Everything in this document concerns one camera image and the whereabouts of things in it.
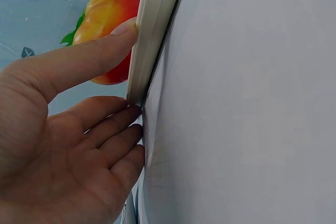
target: green leaf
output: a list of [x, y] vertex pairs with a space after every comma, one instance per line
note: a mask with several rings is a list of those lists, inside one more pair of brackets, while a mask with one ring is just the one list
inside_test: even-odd
[[80, 25], [82, 24], [83, 20], [85, 18], [85, 10], [83, 11], [82, 15], [80, 15], [78, 21], [77, 21], [77, 24], [76, 24], [76, 29], [70, 33], [68, 33], [60, 42], [60, 44], [63, 44], [63, 43], [67, 43], [65, 45], [65, 47], [68, 47], [68, 46], [71, 46], [72, 45], [72, 42], [74, 41], [74, 37], [75, 37], [75, 34], [78, 30], [78, 28], [80, 27]]

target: finger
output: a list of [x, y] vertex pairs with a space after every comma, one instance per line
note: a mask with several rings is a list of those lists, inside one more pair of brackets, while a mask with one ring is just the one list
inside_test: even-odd
[[104, 120], [106, 117], [122, 111], [127, 107], [127, 102], [121, 97], [98, 96], [90, 97], [76, 104], [72, 108], [59, 114], [59, 116], [68, 116], [78, 120], [87, 131]]
[[58, 93], [110, 71], [128, 55], [137, 40], [135, 19], [114, 31], [118, 34], [15, 61], [5, 72], [50, 102]]
[[134, 124], [108, 139], [101, 147], [109, 167], [112, 167], [118, 160], [122, 159], [140, 141], [142, 137], [142, 127]]
[[93, 127], [87, 138], [92, 139], [96, 148], [99, 148], [107, 139], [124, 131], [141, 115], [141, 109], [132, 105]]
[[125, 197], [137, 182], [145, 163], [144, 148], [136, 145], [123, 159], [110, 169], [111, 174], [120, 182]]

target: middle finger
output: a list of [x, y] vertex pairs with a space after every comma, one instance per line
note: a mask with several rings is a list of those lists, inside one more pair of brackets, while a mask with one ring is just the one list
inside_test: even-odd
[[107, 139], [124, 131], [140, 115], [141, 109], [132, 105], [98, 123], [87, 133], [87, 138], [92, 139], [99, 148]]

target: blue background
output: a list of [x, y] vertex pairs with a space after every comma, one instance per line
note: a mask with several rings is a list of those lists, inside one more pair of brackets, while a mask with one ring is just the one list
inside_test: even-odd
[[[88, 0], [0, 0], [0, 69], [21, 58], [24, 47], [40, 54], [61, 47], [59, 42], [76, 25]], [[56, 97], [49, 113], [61, 112], [94, 95], [125, 96], [127, 83], [101, 86], [86, 82]]]

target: hand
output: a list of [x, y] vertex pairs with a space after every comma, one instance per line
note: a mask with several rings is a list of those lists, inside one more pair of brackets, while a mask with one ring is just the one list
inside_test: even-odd
[[0, 73], [1, 223], [113, 223], [144, 165], [141, 114], [122, 98], [48, 103], [119, 64], [134, 19], [113, 35], [18, 60]]

